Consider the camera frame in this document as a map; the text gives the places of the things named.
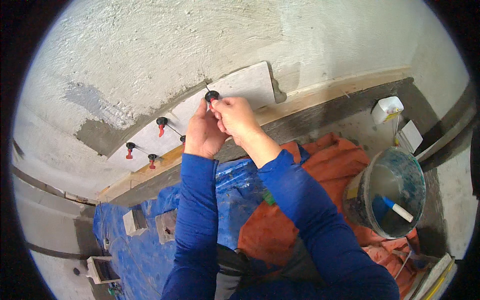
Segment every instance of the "concrete wall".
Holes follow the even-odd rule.
[[[111,299],[107,286],[92,285],[85,257],[101,255],[92,232],[92,206],[42,191],[13,176],[15,202],[25,240],[37,247],[30,253],[45,283],[57,299]],[[75,275],[77,268],[80,275]]]
[[[448,253],[463,259],[475,226],[479,201],[472,195],[470,146],[437,167],[446,222]]]
[[[24,158],[15,165],[95,198],[128,174],[105,155],[139,120],[205,78],[262,60],[287,94],[414,63],[413,76],[439,117],[468,80],[446,31],[420,0],[75,0],[26,78],[14,128]]]
[[[93,285],[85,276],[86,268],[79,260],[64,259],[30,251],[32,258],[56,299],[100,300],[114,299],[108,295],[106,285]],[[80,271],[75,275],[73,268]]]

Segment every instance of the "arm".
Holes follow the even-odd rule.
[[[282,212],[300,230],[318,272],[334,288],[334,294],[359,299],[399,298],[392,276],[361,249],[328,194],[294,164],[290,153],[283,150],[259,170],[259,176]]]
[[[275,202],[300,230],[318,272],[329,285],[323,294],[332,299],[398,299],[392,276],[361,249],[322,186],[262,131],[246,99],[227,98],[212,105],[220,130],[232,134],[249,154]]]
[[[173,269],[162,299],[213,299],[216,288],[218,210],[215,171],[218,161],[183,154],[181,195]]]
[[[227,135],[202,99],[190,119],[181,165],[180,202],[175,227],[177,248],[162,299],[213,299],[216,289],[218,209],[213,156]]]

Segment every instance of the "blue long sleeve shirt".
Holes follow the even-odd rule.
[[[183,154],[174,266],[162,299],[214,299],[218,232],[215,172],[218,161]],[[392,299],[398,286],[387,269],[358,244],[323,187],[283,150],[258,174],[282,212],[299,229],[326,283],[286,280],[237,291],[230,299]]]

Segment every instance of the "plastic bucket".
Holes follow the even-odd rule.
[[[372,208],[373,199],[387,196],[413,215],[408,222],[389,210],[379,219]],[[371,163],[347,186],[343,211],[357,224],[373,229],[386,239],[406,236],[420,220],[425,205],[426,189],[423,172],[415,157],[398,147],[390,147],[372,159]]]

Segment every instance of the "yellow label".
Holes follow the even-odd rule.
[[[359,193],[358,187],[348,190],[347,199],[356,198]]]
[[[399,113],[401,113],[401,111],[397,111],[397,112],[394,112],[394,113],[389,114],[389,115],[385,118],[384,122],[387,122],[388,120],[395,118]]]

